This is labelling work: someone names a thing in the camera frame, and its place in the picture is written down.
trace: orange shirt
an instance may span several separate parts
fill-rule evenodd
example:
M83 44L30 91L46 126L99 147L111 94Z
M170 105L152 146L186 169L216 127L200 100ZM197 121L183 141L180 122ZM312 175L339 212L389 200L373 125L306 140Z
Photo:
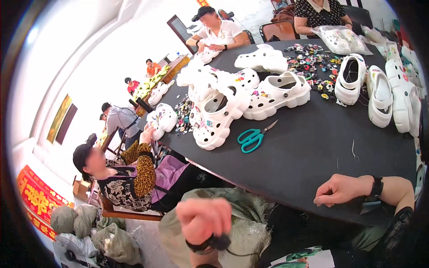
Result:
M151 75L155 75L155 69L158 68L158 72L161 70L161 67L159 66L159 64L154 62L154 65L152 67L152 69L150 69L149 67L147 67L147 72L150 73Z

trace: round table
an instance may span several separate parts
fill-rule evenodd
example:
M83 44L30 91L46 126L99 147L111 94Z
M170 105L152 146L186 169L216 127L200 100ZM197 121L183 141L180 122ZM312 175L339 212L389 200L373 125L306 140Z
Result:
M270 45L283 51L295 43L321 45L328 50L320 39L279 41ZM374 46L368 47L374 55L363 56L365 63L384 70L383 57ZM256 49L256 45L249 45L223 51L209 65L237 72L240 69L234 67L235 59ZM283 52L283 55L296 54L292 51ZM322 72L318 67L317 74L319 78L329 80L332 73ZM259 75L263 80L267 73ZM188 87L174 84L160 102L174 108L187 90ZM266 133L257 150L249 154L241 152L237 137L242 132L267 127L276 119L277 124ZM274 116L263 121L242 117L234 120L230 129L225 143L212 151L199 148L190 132L179 138L175 131L165 133L160 141L252 193L324 217L364 225L387 226L393 218L392 207L383 204L382 208L363 215L358 214L356 201L332 208L317 207L313 204L317 188L335 173L354 177L395 175L411 180L414 187L416 184L416 153L411 136L398 133L393 118L384 129L375 126L368 118L368 106L359 102L342 107L312 90L311 100L302 106L280 108Z

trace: patterned blouse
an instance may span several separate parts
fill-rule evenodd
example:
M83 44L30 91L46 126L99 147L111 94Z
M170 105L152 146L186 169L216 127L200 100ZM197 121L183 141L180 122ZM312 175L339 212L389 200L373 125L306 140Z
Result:
M136 212L147 211L151 207L152 189L155 186L155 169L152 159L141 152L150 152L151 147L139 141L125 150L119 160L107 161L106 166L118 171L115 176L97 180L103 195L115 206ZM133 163L137 165L118 166Z
M321 25L341 25L341 17L346 13L338 0L324 0L323 7L312 0L297 0L295 17L307 18L307 27ZM319 38L317 35L307 36L309 39Z

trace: gray shirt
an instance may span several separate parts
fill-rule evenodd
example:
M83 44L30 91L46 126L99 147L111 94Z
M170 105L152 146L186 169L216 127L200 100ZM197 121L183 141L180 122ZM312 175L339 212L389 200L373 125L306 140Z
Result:
M125 130L128 138L133 137L139 131L137 124L140 121L140 117L136 114L134 109L112 106L106 120L107 134L110 136L118 127L126 129L136 118L136 123L129 129Z

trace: baseball cap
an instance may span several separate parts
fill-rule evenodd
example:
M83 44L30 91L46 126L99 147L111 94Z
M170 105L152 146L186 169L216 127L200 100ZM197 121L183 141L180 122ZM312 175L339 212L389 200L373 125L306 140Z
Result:
M200 17L204 16L205 14L207 14L209 12L216 12L216 10L214 8L212 8L211 6L200 7L198 9L198 13L192 18L192 21L196 22L197 20L199 20Z
M110 107L110 103L105 102L101 105L101 111L104 113Z
M80 173L82 173L82 175L88 176L88 173L83 171L83 167L86 165L85 162L89 155L89 151L94 146L96 140L97 135L92 133L89 135L86 143L76 147L75 152L73 153L73 164L75 164L75 167L79 170Z

